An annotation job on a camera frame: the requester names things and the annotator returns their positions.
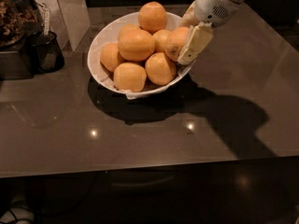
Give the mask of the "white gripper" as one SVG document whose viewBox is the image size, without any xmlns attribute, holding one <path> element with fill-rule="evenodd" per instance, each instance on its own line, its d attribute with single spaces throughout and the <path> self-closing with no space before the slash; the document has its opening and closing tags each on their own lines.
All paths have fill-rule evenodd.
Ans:
<svg viewBox="0 0 299 224">
<path fill-rule="evenodd" d="M 239 7 L 240 4 L 234 0 L 194 0 L 179 21 L 180 27 L 191 27 L 178 56 L 178 62 L 182 65 L 192 63 L 211 42 L 212 25 L 225 24 Z"/>
</svg>

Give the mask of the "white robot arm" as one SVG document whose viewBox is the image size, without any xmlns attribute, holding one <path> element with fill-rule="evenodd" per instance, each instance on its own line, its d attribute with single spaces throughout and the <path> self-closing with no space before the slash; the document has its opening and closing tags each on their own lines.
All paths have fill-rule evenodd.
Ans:
<svg viewBox="0 0 299 224">
<path fill-rule="evenodd" d="M 187 40 L 178 62 L 192 63 L 213 38 L 213 29 L 227 23 L 245 0 L 194 0 L 179 25 L 188 27 Z"/>
</svg>

